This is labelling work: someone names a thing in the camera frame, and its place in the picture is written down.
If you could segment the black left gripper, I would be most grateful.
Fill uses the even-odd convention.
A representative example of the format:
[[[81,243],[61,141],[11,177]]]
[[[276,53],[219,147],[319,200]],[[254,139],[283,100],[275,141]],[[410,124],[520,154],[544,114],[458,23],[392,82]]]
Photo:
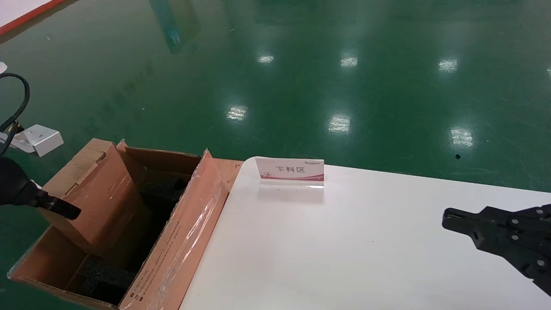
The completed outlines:
[[[37,206],[69,220],[81,214],[77,206],[39,190],[16,161],[5,157],[0,159],[0,205]]]

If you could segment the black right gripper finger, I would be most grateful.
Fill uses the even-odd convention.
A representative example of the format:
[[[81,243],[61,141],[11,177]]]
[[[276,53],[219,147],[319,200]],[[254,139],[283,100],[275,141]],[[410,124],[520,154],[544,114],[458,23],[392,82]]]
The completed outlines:
[[[551,294],[551,206],[520,211],[486,206],[479,213],[443,212],[443,228],[472,239],[476,249],[500,256]]]

